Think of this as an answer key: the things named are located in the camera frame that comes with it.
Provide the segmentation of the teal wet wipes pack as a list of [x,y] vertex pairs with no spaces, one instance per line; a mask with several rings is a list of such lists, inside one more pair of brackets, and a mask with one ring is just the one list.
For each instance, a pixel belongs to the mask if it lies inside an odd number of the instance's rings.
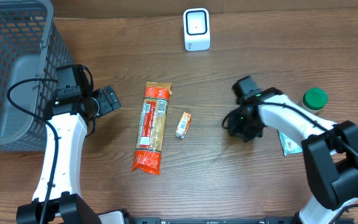
[[299,154],[303,152],[302,148],[295,141],[290,139],[281,131],[278,132],[278,136],[283,149],[284,156],[288,156],[290,154]]

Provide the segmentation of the brown biscuit packet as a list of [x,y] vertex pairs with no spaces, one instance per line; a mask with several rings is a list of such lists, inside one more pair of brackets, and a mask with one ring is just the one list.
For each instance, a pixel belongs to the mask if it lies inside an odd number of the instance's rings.
[[167,107],[171,94],[171,83],[145,84],[132,170],[160,174]]

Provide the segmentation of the orange tissue pack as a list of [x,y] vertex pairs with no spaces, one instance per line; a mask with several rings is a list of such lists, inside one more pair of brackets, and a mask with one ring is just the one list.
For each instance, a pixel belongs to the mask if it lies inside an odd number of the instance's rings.
[[188,132],[188,129],[191,124],[191,114],[184,112],[176,129],[176,136],[180,139],[184,139],[186,136],[186,133]]

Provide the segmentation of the green lidded jar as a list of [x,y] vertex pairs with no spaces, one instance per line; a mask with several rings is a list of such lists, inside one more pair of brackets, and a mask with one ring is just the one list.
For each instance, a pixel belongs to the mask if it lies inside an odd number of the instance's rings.
[[312,114],[318,114],[328,102],[327,93],[321,88],[310,88],[307,90],[298,105]]

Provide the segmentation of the red snack packet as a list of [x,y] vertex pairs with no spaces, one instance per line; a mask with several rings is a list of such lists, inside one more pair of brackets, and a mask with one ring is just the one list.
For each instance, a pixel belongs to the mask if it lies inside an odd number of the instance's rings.
[[151,135],[155,114],[156,101],[146,101],[143,104],[142,115],[140,120],[140,139],[139,147],[149,148],[151,145]]

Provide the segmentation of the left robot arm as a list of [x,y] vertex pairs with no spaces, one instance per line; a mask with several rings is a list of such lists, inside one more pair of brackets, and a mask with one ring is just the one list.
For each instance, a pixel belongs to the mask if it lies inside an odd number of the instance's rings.
[[120,107],[114,90],[94,89],[90,70],[80,64],[56,69],[57,83],[43,116],[47,144],[42,173],[30,204],[17,209],[16,222],[50,223],[61,217],[64,223],[133,223],[125,210],[98,215],[82,198],[80,164],[83,143],[91,135],[89,124]]

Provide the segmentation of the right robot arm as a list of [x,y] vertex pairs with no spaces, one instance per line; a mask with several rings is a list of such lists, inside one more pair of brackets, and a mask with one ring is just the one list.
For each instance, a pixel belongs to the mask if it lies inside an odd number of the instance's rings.
[[312,197],[291,223],[347,223],[343,213],[358,207],[358,126],[320,118],[275,87],[261,90],[250,76],[232,89],[238,108],[222,122],[230,136],[249,142],[271,127],[302,147]]

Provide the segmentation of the white barcode scanner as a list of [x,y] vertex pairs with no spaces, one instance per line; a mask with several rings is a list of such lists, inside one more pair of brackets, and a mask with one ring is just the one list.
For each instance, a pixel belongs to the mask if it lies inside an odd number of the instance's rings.
[[189,52],[208,50],[211,46],[209,12],[205,8],[191,8],[183,13],[185,49]]

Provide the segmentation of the grey plastic mesh basket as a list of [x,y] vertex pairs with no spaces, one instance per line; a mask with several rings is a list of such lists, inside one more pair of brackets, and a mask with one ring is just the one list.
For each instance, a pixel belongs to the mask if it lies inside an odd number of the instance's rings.
[[18,110],[12,100],[39,116],[57,84],[56,69],[73,64],[54,22],[50,1],[0,1],[0,150],[43,151],[45,124]]

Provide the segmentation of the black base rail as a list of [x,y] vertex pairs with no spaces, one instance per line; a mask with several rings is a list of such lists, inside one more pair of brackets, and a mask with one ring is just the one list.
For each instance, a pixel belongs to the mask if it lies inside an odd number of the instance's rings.
[[137,217],[136,224],[289,224],[292,217],[265,217],[259,219],[161,219],[159,217]]

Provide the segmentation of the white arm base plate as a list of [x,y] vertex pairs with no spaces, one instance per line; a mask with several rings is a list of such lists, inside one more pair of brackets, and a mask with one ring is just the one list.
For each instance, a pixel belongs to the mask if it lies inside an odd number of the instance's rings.
[[121,211],[114,211],[98,216],[102,224],[125,224],[124,214]]

